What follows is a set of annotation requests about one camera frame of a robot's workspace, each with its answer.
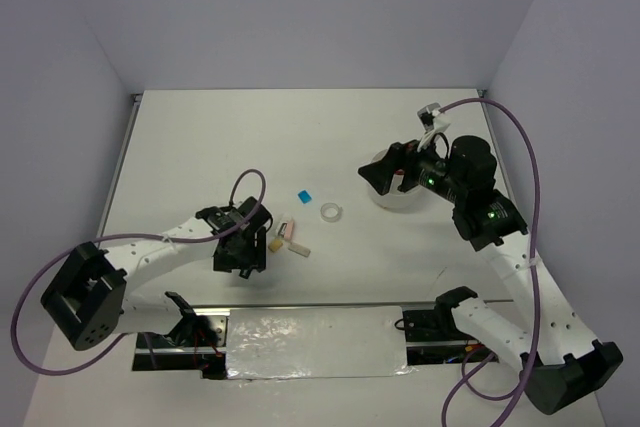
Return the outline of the blue cap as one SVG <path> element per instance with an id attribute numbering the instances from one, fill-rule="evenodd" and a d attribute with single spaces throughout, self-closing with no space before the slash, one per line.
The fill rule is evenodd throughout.
<path id="1" fill-rule="evenodd" d="M 303 204 L 307 204 L 312 200 L 311 195 L 306 190 L 300 191 L 297 196 Z"/>

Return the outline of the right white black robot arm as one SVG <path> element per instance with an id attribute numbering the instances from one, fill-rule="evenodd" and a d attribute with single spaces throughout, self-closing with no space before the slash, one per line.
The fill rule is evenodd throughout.
<path id="1" fill-rule="evenodd" d="M 600 389 L 623 355 L 615 343 L 597 339 L 542 260 L 530 255 L 529 228 L 496 189 L 496 169 L 489 144 L 467 135 L 454 140 L 445 158 L 416 140 L 394 143 L 358 173 L 379 195 L 389 194 L 394 175 L 401 173 L 401 192 L 423 187 L 452 203 L 460 237 L 496 272 L 526 326 L 517 327 L 474 291 L 459 287 L 437 297 L 436 330 L 446 338 L 466 334 L 479 340 L 517 373 L 532 359 L 524 393 L 540 412 L 552 415 Z"/>

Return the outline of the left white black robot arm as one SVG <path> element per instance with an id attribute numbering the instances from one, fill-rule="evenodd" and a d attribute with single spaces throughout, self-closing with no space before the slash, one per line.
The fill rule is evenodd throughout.
<path id="1" fill-rule="evenodd" d="M 247 279 L 266 269 L 271 213 L 254 197 L 241 205 L 208 207 L 156 242 L 102 250 L 93 242 L 74 249 L 41 296 L 41 304 L 77 351 L 115 332 L 125 296 L 142 285 L 200 260 L 215 272 Z"/>

